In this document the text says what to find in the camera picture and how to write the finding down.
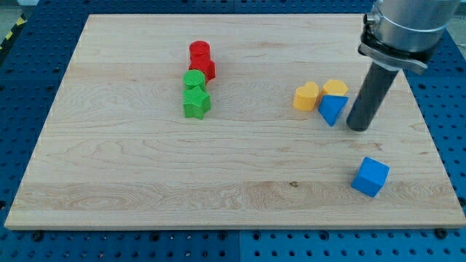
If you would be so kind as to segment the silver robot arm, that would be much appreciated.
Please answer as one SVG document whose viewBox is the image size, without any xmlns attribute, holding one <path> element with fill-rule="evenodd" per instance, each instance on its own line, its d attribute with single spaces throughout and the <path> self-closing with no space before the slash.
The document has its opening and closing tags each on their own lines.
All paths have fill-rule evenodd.
<svg viewBox="0 0 466 262">
<path fill-rule="evenodd" d="M 363 16 L 358 51 L 389 70 L 423 74 L 459 0 L 377 0 Z"/>
</svg>

